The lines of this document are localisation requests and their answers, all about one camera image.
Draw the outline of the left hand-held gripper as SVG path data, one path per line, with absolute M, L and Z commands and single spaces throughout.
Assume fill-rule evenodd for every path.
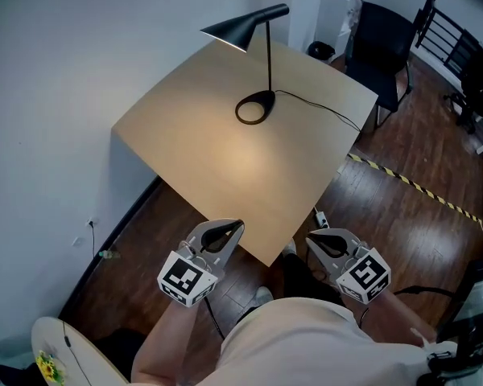
M 242 220 L 230 218 L 198 224 L 168 255 L 157 276 L 161 291 L 183 306 L 194 306 L 216 288 L 244 231 Z

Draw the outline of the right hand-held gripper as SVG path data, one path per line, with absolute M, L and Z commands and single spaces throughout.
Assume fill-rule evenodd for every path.
M 353 300 L 368 305 L 391 283 L 390 266 L 377 249 L 346 229 L 317 229 L 308 233 L 306 242 L 330 282 Z

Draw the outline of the black desk lamp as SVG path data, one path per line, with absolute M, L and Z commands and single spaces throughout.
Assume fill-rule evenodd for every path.
M 236 18 L 227 19 L 200 30 L 201 33 L 209 37 L 228 44 L 231 47 L 235 47 L 239 51 L 247 52 L 256 27 L 260 24 L 265 25 L 268 89 L 255 92 L 237 103 L 235 116 L 244 125 L 258 125 L 263 123 L 269 117 L 275 106 L 276 94 L 272 87 L 270 22 L 274 19 L 285 17 L 289 13 L 289 6 L 286 3 L 280 3 Z M 248 104 L 255 104 L 261 107 L 262 115 L 259 119 L 250 121 L 241 117 L 239 113 L 240 109 Z

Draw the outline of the person's right forearm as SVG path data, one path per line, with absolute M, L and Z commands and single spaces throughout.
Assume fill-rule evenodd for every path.
M 362 330 L 380 343 L 404 343 L 421 347 L 436 341 L 436 331 L 390 291 L 369 304 Z

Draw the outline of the person's black trousers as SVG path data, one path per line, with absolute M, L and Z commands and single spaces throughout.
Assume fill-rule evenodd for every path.
M 307 264 L 298 255 L 282 257 L 283 298 L 246 311 L 237 322 L 239 327 L 275 327 L 279 330 L 306 326 L 342 324 L 345 305 L 339 294 L 329 285 L 317 281 Z

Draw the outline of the light wooden square table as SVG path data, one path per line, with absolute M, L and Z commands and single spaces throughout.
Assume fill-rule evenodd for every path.
M 241 246 L 273 263 L 310 214 L 377 95 L 335 68 L 271 44 L 275 106 L 258 125 L 235 116 L 268 89 L 266 40 L 248 52 L 214 40 L 147 92 L 114 132 L 204 217 L 240 219 Z

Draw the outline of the person's beige shirt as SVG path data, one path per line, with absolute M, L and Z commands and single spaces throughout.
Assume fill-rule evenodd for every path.
M 197 386 L 416 386 L 429 358 L 453 352 L 450 341 L 377 343 L 342 306 L 281 298 L 230 331 L 216 369 Z

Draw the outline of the yellow black striped floor tape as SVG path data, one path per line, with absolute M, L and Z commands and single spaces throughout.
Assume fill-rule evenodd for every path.
M 377 164 L 376 162 L 372 162 L 372 161 L 370 161 L 366 158 L 360 157 L 356 154 L 348 153 L 347 157 L 350 158 L 351 160 L 353 160 L 354 162 L 364 163 L 367 166 L 370 166 L 371 168 L 373 168 L 375 170 L 379 170 L 383 173 L 386 173 L 390 177 L 394 177 L 396 179 L 399 179 L 403 183 L 408 184 L 409 186 L 416 189 L 418 192 L 429 196 L 433 200 L 438 201 L 440 204 L 444 205 L 445 207 L 448 207 L 451 210 L 460 213 L 461 215 L 465 216 L 466 218 L 471 219 L 475 223 L 478 223 L 480 226 L 483 225 L 482 220 L 480 218 L 476 217 L 475 215 L 471 214 L 470 212 L 466 211 L 465 209 L 463 209 L 463 208 L 461 208 L 461 207 L 459 207 L 459 206 L 457 206 L 453 203 L 448 202 L 446 199 L 444 199 L 444 198 L 440 197 L 439 195 L 429 191 L 425 187 L 420 186 L 418 183 L 410 180 L 409 178 L 405 177 L 404 175 L 401 175 L 401 174 L 391 170 L 388 167 L 381 166 L 381 165 Z

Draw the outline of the black equipment stand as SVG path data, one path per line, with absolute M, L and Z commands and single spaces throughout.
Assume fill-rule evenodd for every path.
M 437 327 L 437 340 L 473 332 L 483 332 L 483 259 L 469 262 Z

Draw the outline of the black white harness device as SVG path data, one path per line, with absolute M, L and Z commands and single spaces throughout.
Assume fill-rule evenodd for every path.
M 483 386 L 483 352 L 462 345 L 455 351 L 429 351 L 428 372 L 416 386 Z

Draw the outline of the black waste bin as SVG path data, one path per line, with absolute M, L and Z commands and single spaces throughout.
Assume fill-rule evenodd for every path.
M 335 49 L 331 45 L 326 44 L 322 41 L 312 42 L 307 49 L 307 54 L 310 57 L 326 64 L 331 63 L 335 53 Z

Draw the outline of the yellow flower bunch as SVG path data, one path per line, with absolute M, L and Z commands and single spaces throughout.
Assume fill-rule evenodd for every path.
M 64 386 L 64 370 L 56 365 L 52 355 L 40 351 L 35 357 L 35 363 L 46 381 Z

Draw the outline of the white cabinet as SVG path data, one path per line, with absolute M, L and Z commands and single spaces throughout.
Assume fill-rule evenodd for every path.
M 334 49 L 333 58 L 345 53 L 361 0 L 320 0 L 315 38 Z

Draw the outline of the black metal railing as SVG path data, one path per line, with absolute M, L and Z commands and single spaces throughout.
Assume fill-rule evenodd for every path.
M 449 84 L 460 80 L 470 57 L 483 48 L 483 4 L 477 0 L 426 0 L 414 53 Z

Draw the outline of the black chair base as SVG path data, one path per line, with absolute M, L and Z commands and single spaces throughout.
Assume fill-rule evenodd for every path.
M 3 386 L 47 386 L 35 363 L 23 369 L 0 364 L 0 384 Z

